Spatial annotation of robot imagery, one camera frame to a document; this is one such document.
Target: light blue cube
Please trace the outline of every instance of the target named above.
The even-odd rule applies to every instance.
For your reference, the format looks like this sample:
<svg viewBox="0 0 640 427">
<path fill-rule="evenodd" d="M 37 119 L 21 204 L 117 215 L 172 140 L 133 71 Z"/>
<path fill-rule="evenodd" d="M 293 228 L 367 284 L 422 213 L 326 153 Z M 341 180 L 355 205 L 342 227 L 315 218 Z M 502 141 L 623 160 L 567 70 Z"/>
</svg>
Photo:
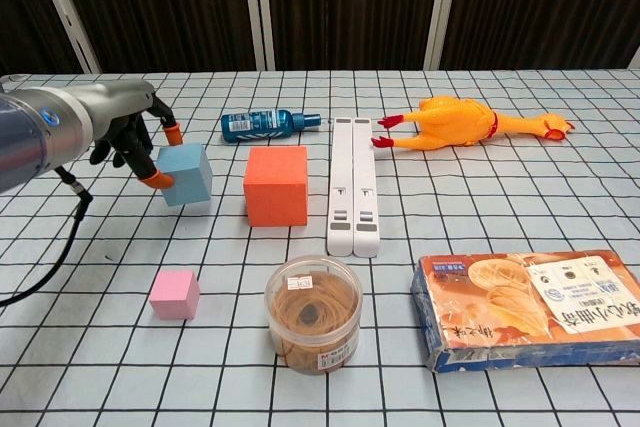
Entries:
<svg viewBox="0 0 640 427">
<path fill-rule="evenodd" d="M 211 198 L 213 173 L 201 144 L 162 147 L 156 166 L 175 180 L 173 187 L 162 190 L 168 206 L 204 202 Z"/>
</svg>

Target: food package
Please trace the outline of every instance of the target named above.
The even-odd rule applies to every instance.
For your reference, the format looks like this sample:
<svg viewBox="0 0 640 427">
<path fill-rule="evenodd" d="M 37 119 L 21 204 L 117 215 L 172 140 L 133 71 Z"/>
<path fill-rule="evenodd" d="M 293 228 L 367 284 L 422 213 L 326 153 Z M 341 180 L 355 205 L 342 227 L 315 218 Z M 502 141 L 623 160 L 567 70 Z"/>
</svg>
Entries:
<svg viewBox="0 0 640 427">
<path fill-rule="evenodd" d="M 611 251 L 422 257 L 411 290 L 435 372 L 640 361 L 640 285 Z"/>
</svg>

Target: black cable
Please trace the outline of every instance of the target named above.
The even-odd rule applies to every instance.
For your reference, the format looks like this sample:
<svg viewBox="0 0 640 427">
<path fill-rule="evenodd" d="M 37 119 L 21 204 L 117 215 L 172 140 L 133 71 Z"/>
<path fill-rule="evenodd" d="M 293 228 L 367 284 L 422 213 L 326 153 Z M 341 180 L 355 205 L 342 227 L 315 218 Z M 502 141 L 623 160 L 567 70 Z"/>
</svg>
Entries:
<svg viewBox="0 0 640 427">
<path fill-rule="evenodd" d="M 15 304 L 16 302 L 26 299 L 31 294 L 44 287 L 45 284 L 49 282 L 54 275 L 56 275 L 65 259 L 67 258 L 69 251 L 71 250 L 71 246 L 73 245 L 73 241 L 76 238 L 80 222 L 82 222 L 82 219 L 84 219 L 84 216 L 87 213 L 87 209 L 89 208 L 89 204 L 93 200 L 93 196 L 82 186 L 81 183 L 76 180 L 73 174 L 62 167 L 58 167 L 57 169 L 55 169 L 55 172 L 60 176 L 62 182 L 71 186 L 71 190 L 73 190 L 73 192 L 78 197 L 80 197 L 80 202 L 78 202 L 78 206 L 76 207 L 75 214 L 73 216 L 73 225 L 71 226 L 71 231 L 69 232 L 67 242 L 64 245 L 64 249 L 62 249 L 62 252 L 60 253 L 60 256 L 58 257 L 56 263 L 53 264 L 53 267 L 51 267 L 51 269 L 49 269 L 49 271 L 38 282 L 33 284 L 27 290 L 24 290 L 14 295 L 13 297 L 0 300 L 0 308 Z"/>
</svg>

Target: pink cube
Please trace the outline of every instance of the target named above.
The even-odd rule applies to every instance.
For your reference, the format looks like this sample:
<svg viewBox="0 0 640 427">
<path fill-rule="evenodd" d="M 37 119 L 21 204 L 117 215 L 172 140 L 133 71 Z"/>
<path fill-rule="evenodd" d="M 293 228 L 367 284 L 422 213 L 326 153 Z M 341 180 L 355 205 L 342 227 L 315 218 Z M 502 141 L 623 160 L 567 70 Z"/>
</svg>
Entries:
<svg viewBox="0 0 640 427">
<path fill-rule="evenodd" d="M 149 302 L 161 319 L 193 319 L 196 315 L 200 287 L 191 270 L 158 272 L 151 288 Z"/>
</svg>

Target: robotic arm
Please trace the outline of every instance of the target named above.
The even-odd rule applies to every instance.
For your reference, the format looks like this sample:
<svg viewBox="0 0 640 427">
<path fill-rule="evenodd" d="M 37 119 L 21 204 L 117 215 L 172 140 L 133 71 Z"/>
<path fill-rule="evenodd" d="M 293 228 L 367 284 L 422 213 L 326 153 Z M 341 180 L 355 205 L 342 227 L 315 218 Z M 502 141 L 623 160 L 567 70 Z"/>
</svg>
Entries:
<svg viewBox="0 0 640 427">
<path fill-rule="evenodd" d="M 171 109 L 144 80 L 118 80 L 66 88 L 37 87 L 0 94 L 0 192 L 75 160 L 92 141 L 90 161 L 127 163 L 145 184 L 164 189 L 173 179 L 158 171 L 142 119 L 158 117 L 170 145 L 182 143 Z"/>
</svg>

